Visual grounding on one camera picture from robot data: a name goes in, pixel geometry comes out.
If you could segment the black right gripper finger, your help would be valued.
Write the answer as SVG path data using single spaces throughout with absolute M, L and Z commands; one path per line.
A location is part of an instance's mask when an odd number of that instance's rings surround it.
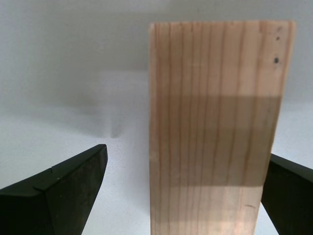
M 313 233 L 313 170 L 272 154 L 262 205 L 280 235 Z
M 101 188 L 107 147 L 96 145 L 0 190 L 2 235 L 80 235 Z

